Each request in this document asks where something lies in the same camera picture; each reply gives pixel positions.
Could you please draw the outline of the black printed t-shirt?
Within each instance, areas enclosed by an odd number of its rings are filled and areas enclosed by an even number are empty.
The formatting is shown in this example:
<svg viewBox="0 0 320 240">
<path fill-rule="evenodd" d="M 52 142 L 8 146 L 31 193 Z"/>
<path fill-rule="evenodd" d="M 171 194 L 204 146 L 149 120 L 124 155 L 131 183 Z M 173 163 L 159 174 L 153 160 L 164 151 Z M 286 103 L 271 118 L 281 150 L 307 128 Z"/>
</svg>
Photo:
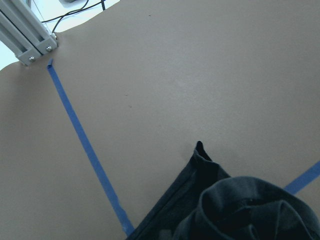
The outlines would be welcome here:
<svg viewBox="0 0 320 240">
<path fill-rule="evenodd" d="M 252 176 L 232 177 L 198 141 L 175 181 L 131 240 L 317 240 L 314 211 L 288 191 Z"/>
</svg>

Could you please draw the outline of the brown table cover mat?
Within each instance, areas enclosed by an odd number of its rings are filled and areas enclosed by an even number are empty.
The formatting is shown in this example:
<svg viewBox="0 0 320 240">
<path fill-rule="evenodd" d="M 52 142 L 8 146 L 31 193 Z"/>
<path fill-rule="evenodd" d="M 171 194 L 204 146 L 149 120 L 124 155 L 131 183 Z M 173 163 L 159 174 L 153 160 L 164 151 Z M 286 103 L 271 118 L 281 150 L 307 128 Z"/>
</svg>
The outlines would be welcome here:
<svg viewBox="0 0 320 240">
<path fill-rule="evenodd" d="M 137 226 L 201 141 L 231 176 L 286 187 L 320 160 L 317 0 L 122 0 L 0 72 L 0 237 L 123 240 L 52 62 Z"/>
</svg>

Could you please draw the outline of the aluminium frame post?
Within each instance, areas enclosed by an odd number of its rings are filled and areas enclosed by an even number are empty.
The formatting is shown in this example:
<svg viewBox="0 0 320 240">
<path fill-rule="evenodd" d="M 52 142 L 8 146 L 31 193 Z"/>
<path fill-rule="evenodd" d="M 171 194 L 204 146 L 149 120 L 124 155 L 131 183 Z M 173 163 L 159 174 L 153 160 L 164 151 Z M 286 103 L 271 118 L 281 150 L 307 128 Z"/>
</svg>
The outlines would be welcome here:
<svg viewBox="0 0 320 240">
<path fill-rule="evenodd" d="M 26 66 L 58 48 L 56 35 L 45 28 L 24 0 L 0 2 L 0 41 Z"/>
</svg>

